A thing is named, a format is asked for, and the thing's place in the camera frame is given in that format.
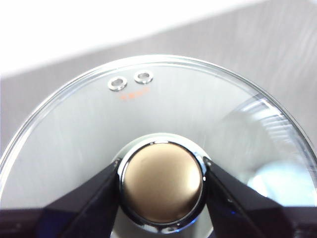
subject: metal grommet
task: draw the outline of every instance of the metal grommet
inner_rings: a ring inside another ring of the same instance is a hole
[[[127,79],[125,77],[117,76],[108,81],[108,88],[112,91],[120,91],[127,86]]]
[[[135,73],[134,80],[137,83],[147,84],[153,79],[153,73],[148,70],[141,70]]]

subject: clear glass lid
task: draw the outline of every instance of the clear glass lid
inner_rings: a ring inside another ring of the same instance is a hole
[[[189,138],[284,206],[316,206],[316,157],[272,97],[208,62],[141,56],[80,75],[33,112],[1,159],[0,208],[46,206],[156,132]]]

